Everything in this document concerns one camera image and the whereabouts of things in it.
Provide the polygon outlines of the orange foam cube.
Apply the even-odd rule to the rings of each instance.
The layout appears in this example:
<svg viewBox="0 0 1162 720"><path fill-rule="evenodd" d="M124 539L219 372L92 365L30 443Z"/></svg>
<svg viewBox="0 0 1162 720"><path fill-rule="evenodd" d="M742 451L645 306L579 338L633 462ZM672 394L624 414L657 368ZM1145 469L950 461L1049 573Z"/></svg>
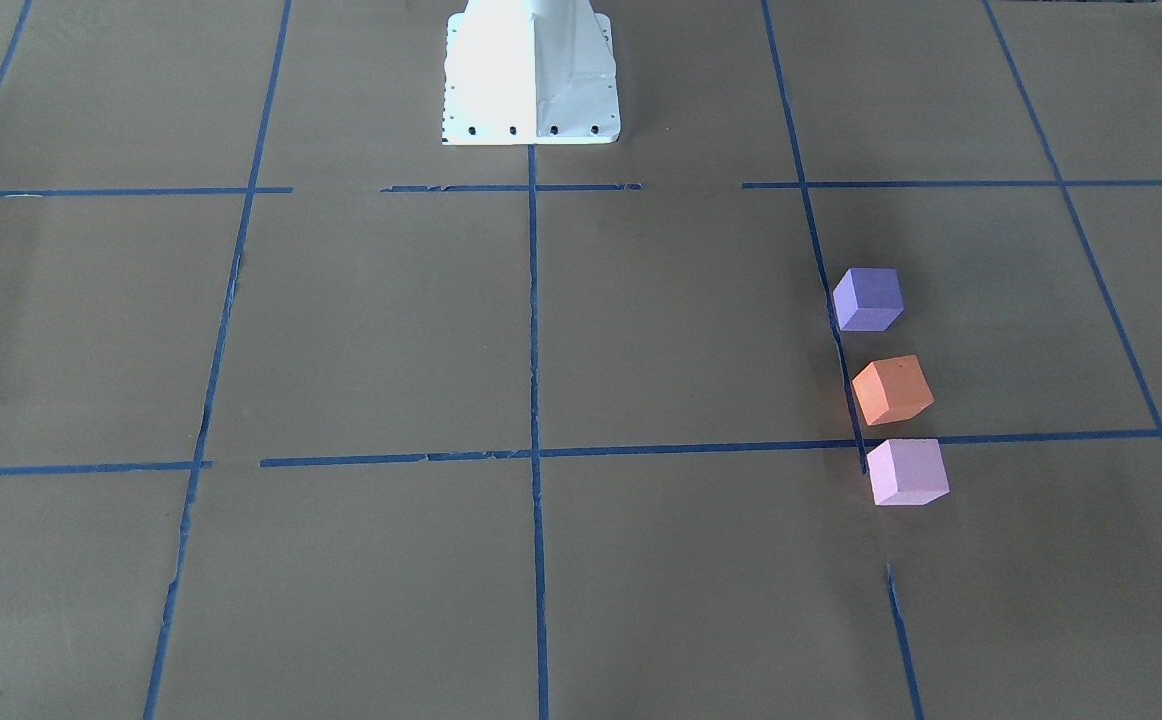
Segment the orange foam cube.
<svg viewBox="0 0 1162 720"><path fill-rule="evenodd" d="M851 388L868 427L913 419L937 401L914 354L866 365L851 379Z"/></svg>

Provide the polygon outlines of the purple foam cube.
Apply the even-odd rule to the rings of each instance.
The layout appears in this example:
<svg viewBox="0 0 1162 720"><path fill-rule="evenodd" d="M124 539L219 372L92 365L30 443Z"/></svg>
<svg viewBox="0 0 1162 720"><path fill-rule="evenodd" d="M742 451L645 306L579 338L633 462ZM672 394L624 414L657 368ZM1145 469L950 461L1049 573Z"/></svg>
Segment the purple foam cube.
<svg viewBox="0 0 1162 720"><path fill-rule="evenodd" d="M849 268L832 291L837 327L842 332L883 332L905 311L901 278L894 268Z"/></svg>

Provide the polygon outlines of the brown paper table cover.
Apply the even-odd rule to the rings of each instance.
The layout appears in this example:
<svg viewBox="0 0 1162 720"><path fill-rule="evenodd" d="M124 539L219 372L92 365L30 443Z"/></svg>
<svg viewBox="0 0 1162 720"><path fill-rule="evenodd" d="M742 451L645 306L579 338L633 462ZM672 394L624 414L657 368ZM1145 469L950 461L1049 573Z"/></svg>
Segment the brown paper table cover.
<svg viewBox="0 0 1162 720"><path fill-rule="evenodd" d="M1162 1L462 6L0 1L0 719L1162 719Z"/></svg>

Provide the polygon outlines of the pink foam cube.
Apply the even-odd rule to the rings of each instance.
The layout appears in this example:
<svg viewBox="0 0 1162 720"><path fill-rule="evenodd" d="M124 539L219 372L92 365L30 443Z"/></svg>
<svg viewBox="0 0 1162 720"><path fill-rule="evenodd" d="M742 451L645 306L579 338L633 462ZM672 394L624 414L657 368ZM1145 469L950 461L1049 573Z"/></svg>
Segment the pink foam cube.
<svg viewBox="0 0 1162 720"><path fill-rule="evenodd" d="M887 439L866 454L875 506L921 506L951 494L938 439Z"/></svg>

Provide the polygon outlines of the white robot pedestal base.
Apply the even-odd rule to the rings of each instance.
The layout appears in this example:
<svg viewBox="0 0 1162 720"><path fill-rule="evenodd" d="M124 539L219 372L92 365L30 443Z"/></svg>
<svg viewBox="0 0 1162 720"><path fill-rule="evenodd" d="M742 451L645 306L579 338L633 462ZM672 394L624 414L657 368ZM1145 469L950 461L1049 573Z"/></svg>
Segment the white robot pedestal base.
<svg viewBox="0 0 1162 720"><path fill-rule="evenodd" d="M444 145L619 141L614 28L590 1L468 1L445 41Z"/></svg>

